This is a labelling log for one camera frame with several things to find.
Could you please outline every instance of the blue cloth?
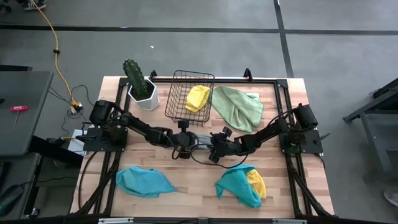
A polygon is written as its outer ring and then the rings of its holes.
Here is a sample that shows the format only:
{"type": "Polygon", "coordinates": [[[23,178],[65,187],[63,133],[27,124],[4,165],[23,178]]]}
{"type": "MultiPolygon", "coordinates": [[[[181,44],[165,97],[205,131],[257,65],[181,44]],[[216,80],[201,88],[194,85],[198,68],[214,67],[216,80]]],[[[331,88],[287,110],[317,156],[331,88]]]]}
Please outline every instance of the blue cloth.
{"type": "Polygon", "coordinates": [[[253,190],[246,178],[246,173],[254,168],[252,165],[241,164],[228,169],[216,183],[218,199],[221,199],[224,189],[226,189],[238,196],[239,203],[243,203],[251,208],[261,207],[260,196],[253,190]]]}
{"type": "Polygon", "coordinates": [[[176,191],[161,172],[136,166],[119,171],[116,174],[116,184],[125,193],[138,197],[157,198],[160,193],[176,191]]]}

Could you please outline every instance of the wooden tabletop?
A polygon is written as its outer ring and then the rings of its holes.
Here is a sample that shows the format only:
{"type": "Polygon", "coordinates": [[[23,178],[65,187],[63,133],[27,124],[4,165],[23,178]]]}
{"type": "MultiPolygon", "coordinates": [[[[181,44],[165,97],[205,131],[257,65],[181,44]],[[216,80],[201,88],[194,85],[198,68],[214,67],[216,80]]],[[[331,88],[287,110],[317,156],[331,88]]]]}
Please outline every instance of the wooden tabletop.
{"type": "MultiPolygon", "coordinates": [[[[104,77],[99,99],[115,101],[120,77],[104,77]]],[[[301,78],[287,79],[289,84],[290,99],[292,107],[299,103],[308,104],[304,80],[301,78]]],[[[173,132],[179,133],[177,123],[164,115],[167,97],[169,95],[169,83],[156,83],[158,87],[160,105],[151,112],[139,109],[131,102],[129,111],[143,122],[151,126],[162,126],[172,128],[173,132]]],[[[260,130],[277,115],[274,87],[270,84],[229,84],[224,86],[235,88],[247,93],[257,92],[260,101],[264,104],[262,123],[254,130],[260,130]]],[[[218,133],[228,124],[222,117],[211,109],[210,120],[202,126],[190,126],[189,131],[198,134],[218,133]]],[[[233,129],[231,138],[246,134],[233,129]]],[[[224,192],[221,200],[216,197],[215,183],[225,172],[224,168],[216,166],[205,166],[196,163],[192,159],[172,160],[171,149],[152,146],[144,137],[129,130],[127,147],[121,156],[119,170],[130,166],[139,166],[143,169],[156,169],[163,173],[172,183],[177,192],[161,194],[159,198],[140,198],[125,194],[116,187],[112,207],[112,216],[129,217],[211,217],[211,218],[293,218],[292,198],[290,196],[289,181],[284,155],[280,152],[278,137],[270,139],[262,144],[253,154],[250,154],[245,163],[254,165],[263,177],[267,188],[267,198],[262,199],[261,208],[247,208],[239,204],[237,198],[224,192]]],[[[208,151],[195,152],[195,158],[207,161],[208,151]]],[[[85,156],[81,170],[87,162],[89,155],[85,156]]],[[[82,204],[84,204],[100,179],[101,167],[104,153],[99,152],[90,162],[81,186],[82,204]]],[[[308,188],[326,211],[333,213],[328,184],[321,160],[309,154],[303,154],[303,164],[307,178],[308,188]]],[[[242,157],[227,156],[220,159],[219,164],[231,166],[240,162],[242,157]]],[[[71,212],[78,210],[76,187],[71,212]]],[[[108,187],[105,188],[103,210],[108,195],[108,187]]],[[[303,212],[303,200],[301,191],[298,190],[300,208],[303,212]]]]}

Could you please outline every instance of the white hexagonal pot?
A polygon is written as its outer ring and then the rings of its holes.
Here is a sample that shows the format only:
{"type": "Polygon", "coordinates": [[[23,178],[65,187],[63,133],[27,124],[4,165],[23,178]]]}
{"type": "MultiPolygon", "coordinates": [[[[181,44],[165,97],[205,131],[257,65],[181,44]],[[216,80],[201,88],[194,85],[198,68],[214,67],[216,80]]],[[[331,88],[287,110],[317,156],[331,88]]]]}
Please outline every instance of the white hexagonal pot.
{"type": "Polygon", "coordinates": [[[140,107],[141,109],[144,109],[144,110],[151,111],[159,105],[159,96],[157,95],[157,87],[155,86],[155,84],[153,84],[148,78],[145,78],[145,81],[149,82],[154,87],[154,91],[152,92],[152,95],[150,96],[150,98],[137,101],[131,95],[132,86],[129,89],[129,95],[130,95],[131,99],[137,103],[138,107],[140,107]]]}

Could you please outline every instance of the potted cactus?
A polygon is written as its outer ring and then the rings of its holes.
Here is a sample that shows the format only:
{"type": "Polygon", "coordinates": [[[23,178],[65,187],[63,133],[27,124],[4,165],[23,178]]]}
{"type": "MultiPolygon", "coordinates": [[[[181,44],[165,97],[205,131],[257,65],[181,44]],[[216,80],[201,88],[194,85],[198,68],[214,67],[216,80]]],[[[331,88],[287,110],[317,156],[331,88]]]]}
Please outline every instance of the potted cactus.
{"type": "Polygon", "coordinates": [[[144,78],[137,62],[130,59],[125,60],[123,70],[131,84],[128,93],[138,107],[144,110],[153,110],[159,105],[156,86],[148,78],[144,78]]]}

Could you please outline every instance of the black wire basket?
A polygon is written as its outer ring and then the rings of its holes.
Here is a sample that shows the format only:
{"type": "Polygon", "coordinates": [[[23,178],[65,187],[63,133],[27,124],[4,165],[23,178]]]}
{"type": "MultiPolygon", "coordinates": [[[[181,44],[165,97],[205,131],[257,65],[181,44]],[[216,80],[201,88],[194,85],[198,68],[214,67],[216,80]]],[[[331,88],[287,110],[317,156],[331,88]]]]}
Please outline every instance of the black wire basket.
{"type": "Polygon", "coordinates": [[[211,97],[213,95],[214,75],[200,72],[177,70],[174,72],[164,114],[174,122],[187,120],[191,124],[204,125],[210,118],[211,97]],[[185,109],[187,96],[196,85],[210,89],[209,97],[202,109],[196,113],[185,109]]]}

